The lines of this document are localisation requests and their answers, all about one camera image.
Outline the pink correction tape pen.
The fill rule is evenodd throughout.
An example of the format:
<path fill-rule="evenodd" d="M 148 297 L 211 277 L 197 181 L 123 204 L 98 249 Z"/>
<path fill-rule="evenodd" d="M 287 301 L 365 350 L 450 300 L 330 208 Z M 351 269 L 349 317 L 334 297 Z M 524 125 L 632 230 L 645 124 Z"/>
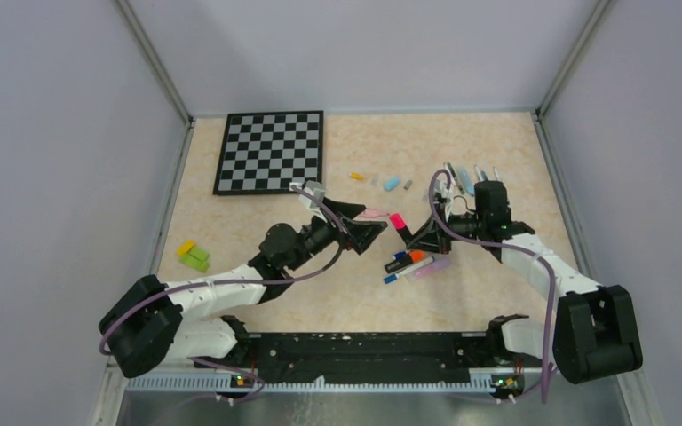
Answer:
<path fill-rule="evenodd" d="M 390 214 L 386 211 L 383 211 L 381 209 L 364 209 L 358 216 L 357 218 L 364 218 L 364 219 L 380 219 L 380 218 L 387 218 L 389 217 Z"/>

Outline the pink capped black highlighter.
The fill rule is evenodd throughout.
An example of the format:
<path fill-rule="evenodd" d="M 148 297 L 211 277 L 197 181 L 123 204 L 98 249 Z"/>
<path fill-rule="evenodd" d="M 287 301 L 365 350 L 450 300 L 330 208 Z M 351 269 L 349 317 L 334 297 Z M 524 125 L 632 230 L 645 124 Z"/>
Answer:
<path fill-rule="evenodd" d="M 389 216 L 389 220 L 396 233 L 406 244 L 408 244 L 413 238 L 413 235 L 403 217 L 399 213 L 394 213 Z"/>

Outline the green gel pen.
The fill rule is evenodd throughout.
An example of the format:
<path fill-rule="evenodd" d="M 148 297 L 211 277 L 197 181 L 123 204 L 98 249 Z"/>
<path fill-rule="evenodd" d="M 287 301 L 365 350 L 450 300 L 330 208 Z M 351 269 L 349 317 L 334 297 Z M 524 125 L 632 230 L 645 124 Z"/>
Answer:
<path fill-rule="evenodd" d="M 464 189 L 464 187 L 463 187 L 463 184 L 462 184 L 462 182 L 461 182 L 461 179 L 459 178 L 459 176 L 458 176 L 458 174 L 456 173 L 456 171 L 453 169 L 452 166 L 448 166 L 448 169 L 449 169 L 449 172 L 451 173 L 452 178 L 454 179 L 456 188 L 458 189 L 459 193 L 460 193 L 461 195 L 466 195 L 466 191 L 465 191 L 465 189 Z"/>

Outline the yellow capped white pen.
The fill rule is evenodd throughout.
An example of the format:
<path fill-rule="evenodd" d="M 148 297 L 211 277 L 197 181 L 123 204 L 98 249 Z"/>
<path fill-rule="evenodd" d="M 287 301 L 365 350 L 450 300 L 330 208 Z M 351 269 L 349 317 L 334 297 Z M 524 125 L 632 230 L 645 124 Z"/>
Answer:
<path fill-rule="evenodd" d="M 455 172 L 454 172 L 454 170 L 453 170 L 453 168 L 452 168 L 451 163 L 450 163 L 450 162 L 445 162 L 445 163 L 444 163 L 444 167 L 445 167 L 445 169 L 446 169 L 447 172 L 448 172 L 448 177 L 449 177 L 449 179 L 450 179 L 450 182 L 452 183 L 452 185 L 456 185 L 456 175 L 455 175 Z"/>

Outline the light blue correction tape pen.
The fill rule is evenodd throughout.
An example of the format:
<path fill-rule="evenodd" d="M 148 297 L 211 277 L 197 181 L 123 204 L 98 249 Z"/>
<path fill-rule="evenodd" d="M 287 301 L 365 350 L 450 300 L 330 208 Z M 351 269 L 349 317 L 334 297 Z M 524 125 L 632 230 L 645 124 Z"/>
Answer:
<path fill-rule="evenodd" d="M 469 194 L 470 196 L 474 196 L 473 182 L 472 182 L 472 179 L 471 179 L 467 169 L 464 167 L 459 168 L 458 169 L 458 176 L 460 177 L 460 179 L 463 183 L 463 187 L 464 187 L 465 192 L 467 194 Z"/>

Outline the light blue tape cap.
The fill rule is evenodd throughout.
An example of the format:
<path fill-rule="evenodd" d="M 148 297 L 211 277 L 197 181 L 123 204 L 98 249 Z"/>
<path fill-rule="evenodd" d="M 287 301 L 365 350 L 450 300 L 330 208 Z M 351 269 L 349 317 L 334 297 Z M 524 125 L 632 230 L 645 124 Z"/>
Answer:
<path fill-rule="evenodd" d="M 400 184 L 400 180 L 397 177 L 392 177 L 384 182 L 383 188 L 385 191 L 390 192 L 395 189 Z"/>

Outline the grey capped white marker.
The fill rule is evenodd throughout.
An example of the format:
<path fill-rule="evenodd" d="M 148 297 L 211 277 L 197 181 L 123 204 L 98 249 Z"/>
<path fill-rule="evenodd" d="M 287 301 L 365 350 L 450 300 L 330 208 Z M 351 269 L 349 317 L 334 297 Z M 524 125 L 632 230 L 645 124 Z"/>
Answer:
<path fill-rule="evenodd" d="M 478 165 L 474 165 L 474 170 L 478 182 L 484 182 L 488 179 L 484 171 Z"/>

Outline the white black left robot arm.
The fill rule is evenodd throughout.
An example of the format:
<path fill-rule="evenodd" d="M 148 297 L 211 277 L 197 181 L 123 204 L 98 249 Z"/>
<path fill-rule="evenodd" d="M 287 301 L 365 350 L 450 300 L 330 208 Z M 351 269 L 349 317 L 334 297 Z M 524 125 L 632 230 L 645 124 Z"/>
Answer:
<path fill-rule="evenodd" d="M 298 279 L 290 276 L 330 245 L 336 254 L 326 272 L 346 250 L 363 254 L 387 229 L 383 220 L 360 220 L 362 204 L 324 201 L 310 223 L 295 229 L 271 226 L 258 253 L 234 269 L 193 280 L 162 282 L 156 275 L 139 278 L 99 322 L 99 350 L 110 356 L 126 378 L 144 375 L 166 359 L 206 356 L 238 367 L 249 356 L 249 343 L 232 320 L 204 330 L 194 322 L 230 308 L 258 305 L 281 296 Z"/>

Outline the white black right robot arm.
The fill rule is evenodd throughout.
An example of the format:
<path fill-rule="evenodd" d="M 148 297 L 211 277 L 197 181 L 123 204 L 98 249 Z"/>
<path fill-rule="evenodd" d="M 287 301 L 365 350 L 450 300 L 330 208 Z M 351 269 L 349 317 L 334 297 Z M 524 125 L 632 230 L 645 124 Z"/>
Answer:
<path fill-rule="evenodd" d="M 578 272 L 512 217 L 507 189 L 495 180 L 474 187 L 474 206 L 453 212 L 459 192 L 435 177 L 427 189 L 431 215 L 408 241 L 410 249 L 446 255 L 453 241 L 478 245 L 511 268 L 546 299 L 545 318 L 502 319 L 485 342 L 488 359 L 510 365 L 521 353 L 556 368 L 570 383 L 586 383 L 636 371 L 644 356 L 628 290 L 605 286 Z"/>

